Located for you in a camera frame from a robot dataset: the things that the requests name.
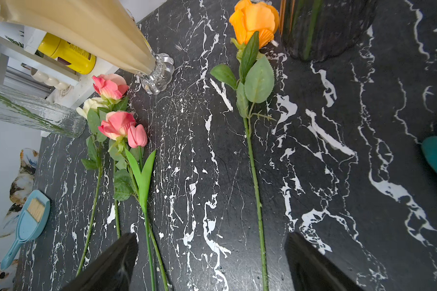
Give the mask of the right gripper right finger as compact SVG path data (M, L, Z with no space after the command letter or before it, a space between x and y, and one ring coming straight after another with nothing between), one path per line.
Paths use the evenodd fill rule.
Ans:
M362 289L300 233L289 233L284 249L296 291L360 291Z

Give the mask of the dark purple ribbed vase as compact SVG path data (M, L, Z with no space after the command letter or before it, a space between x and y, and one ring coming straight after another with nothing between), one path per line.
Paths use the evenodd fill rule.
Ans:
M375 0L280 2L279 31L291 57L322 62L354 46L371 26Z

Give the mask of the teal dustpan with brush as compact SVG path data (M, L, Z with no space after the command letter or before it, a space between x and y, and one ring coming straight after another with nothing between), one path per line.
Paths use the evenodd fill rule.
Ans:
M18 217L15 240L1 261L0 270L6 270L15 259L20 247L38 238L49 219L50 200L40 190L33 190Z

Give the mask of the white tiered display shelf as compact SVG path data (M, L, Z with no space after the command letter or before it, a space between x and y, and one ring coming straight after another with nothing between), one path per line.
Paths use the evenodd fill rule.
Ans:
M4 27L12 27L17 33L23 31L24 47L22 48L19 45L12 43L4 36L0 36L0 53L7 55L16 61L27 64L36 70L41 70L43 73L55 77L57 80L70 86L70 89L64 93L58 91L50 94L50 100L57 104L76 109L95 92L93 88L93 75L109 75L118 70L118 67L98 58L95 67L90 74L80 75L54 59L49 57L41 58L35 54L36 49L45 37L46 32L27 26L20 27L19 25L11 23L0 22L0 28Z

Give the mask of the yellow fluted glass vase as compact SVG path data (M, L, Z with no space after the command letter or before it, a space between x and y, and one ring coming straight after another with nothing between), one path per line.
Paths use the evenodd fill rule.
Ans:
M51 33L138 75L150 95L172 81L174 60L154 53L120 1L0 1L0 21Z

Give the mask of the pink rose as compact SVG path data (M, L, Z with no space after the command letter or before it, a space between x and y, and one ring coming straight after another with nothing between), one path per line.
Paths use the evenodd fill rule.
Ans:
M118 170L115 171L115 199L122 201L130 195L136 197L144 216L151 289L154 291L157 287L156 270L158 269L163 288L168 291L168 277L151 226L148 206L156 151L149 154L146 160L144 159L144 148L148 143L147 133L131 113L109 112L98 129L102 135L110 139L109 153L118 164Z
M100 109L101 125L99 129L99 139L104 142L103 170L104 170L104 151L109 152L114 162L115 173L125 173L127 171L127 159L125 149L127 142L127 130L135 124L131 114L126 112L127 99L125 94L129 86L126 80L117 74L93 76L93 87L101 98L105 109Z

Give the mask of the small pink tulip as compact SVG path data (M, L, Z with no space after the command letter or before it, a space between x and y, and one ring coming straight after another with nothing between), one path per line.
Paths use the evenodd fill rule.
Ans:
M136 157L128 150L125 149L125 154L129 162L129 172L132 178L132 184L138 197L139 205L142 208L144 214L144 229L146 236L146 248L148 251L149 259L149 269L151 274L151 290L156 290L155 285L155 270L154 270L154 260L151 249L151 239L150 239L150 223L148 216L148 184L150 183L150 178L148 178L147 173L143 166L143 149L148 143L148 138L144 127L139 124L138 126L131 126L127 130L127 140L128 144L132 149L140 150L138 161Z

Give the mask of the clear glass cylinder vase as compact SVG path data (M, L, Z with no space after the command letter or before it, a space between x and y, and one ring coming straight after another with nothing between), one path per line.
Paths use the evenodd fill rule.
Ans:
M87 121L76 110L0 85L0 120L77 138Z

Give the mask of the orange rose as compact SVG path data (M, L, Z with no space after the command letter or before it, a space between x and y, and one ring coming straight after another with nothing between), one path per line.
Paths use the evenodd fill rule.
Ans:
M236 107L243 118L251 174L256 199L259 241L262 262L262 289L269 289L267 252L262 218L259 181L252 148L252 117L271 120L272 117L255 112L255 106L264 103L274 88L274 70L267 57L259 50L274 40L279 27L279 12L264 2L239 1L229 18L235 37L231 42L237 48L239 75L235 76L226 64L215 66L210 74L236 93Z

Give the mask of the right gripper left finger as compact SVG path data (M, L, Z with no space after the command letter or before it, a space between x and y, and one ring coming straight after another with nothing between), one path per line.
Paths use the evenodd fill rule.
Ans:
M124 234L62 289L64 291L128 291L137 255L137 235Z

